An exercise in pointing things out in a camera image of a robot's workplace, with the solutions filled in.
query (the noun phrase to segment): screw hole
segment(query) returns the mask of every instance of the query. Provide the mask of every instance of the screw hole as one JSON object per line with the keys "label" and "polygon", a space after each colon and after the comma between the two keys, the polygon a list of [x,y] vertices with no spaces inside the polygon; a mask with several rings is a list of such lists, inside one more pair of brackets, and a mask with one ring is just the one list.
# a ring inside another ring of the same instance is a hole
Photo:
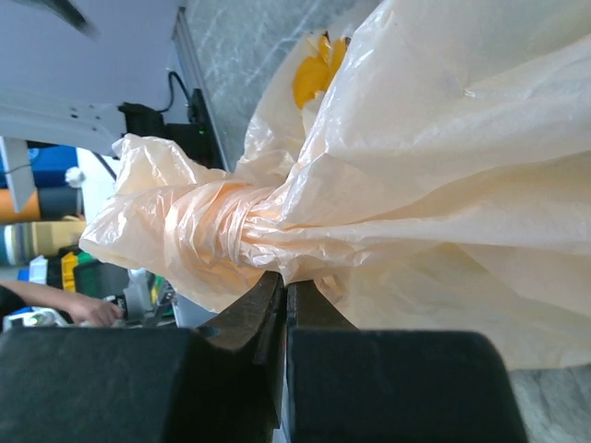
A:
{"label": "screw hole", "polygon": [[211,326],[200,326],[197,328],[197,330],[201,333],[203,337],[207,339],[217,337],[222,333],[219,328],[213,328]]}

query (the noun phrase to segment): orange cylinder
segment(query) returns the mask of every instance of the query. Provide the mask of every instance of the orange cylinder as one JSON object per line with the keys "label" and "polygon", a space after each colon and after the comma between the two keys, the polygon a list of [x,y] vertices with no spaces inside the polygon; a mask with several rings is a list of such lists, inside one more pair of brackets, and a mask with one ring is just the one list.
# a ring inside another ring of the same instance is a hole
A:
{"label": "orange cylinder", "polygon": [[41,219],[39,193],[35,191],[21,212],[15,212],[8,189],[0,189],[0,224],[36,222]]}

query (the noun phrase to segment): plastic bag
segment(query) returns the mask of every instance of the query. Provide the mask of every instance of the plastic bag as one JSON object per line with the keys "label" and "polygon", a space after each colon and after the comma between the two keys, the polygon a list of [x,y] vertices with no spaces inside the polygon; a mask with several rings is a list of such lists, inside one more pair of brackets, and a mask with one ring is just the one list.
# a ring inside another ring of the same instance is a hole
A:
{"label": "plastic bag", "polygon": [[586,0],[384,1],[305,139],[302,113],[275,142],[291,134],[259,107],[229,174],[126,136],[81,246],[208,309],[276,270],[361,328],[477,330],[511,368],[587,363],[588,17]]}

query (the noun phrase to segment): human hand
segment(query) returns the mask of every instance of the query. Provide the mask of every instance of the human hand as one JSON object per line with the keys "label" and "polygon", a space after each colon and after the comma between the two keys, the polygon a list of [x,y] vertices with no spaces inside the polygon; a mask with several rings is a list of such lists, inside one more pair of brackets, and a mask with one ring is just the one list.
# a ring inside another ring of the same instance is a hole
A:
{"label": "human hand", "polygon": [[123,318],[123,311],[119,306],[104,300],[76,294],[76,298],[69,304],[67,313],[76,324],[89,322],[92,326],[112,326],[119,318]]}

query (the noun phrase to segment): concrete floor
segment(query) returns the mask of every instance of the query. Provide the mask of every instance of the concrete floor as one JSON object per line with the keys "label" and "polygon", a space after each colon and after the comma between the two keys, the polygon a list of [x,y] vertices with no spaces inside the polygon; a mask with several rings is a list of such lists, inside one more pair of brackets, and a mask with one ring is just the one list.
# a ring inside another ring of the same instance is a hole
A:
{"label": "concrete floor", "polygon": [[[302,34],[328,26],[355,2],[188,1],[213,118],[232,165],[242,155],[250,116],[283,58]],[[531,441],[591,441],[591,365],[516,371],[511,378]]]}

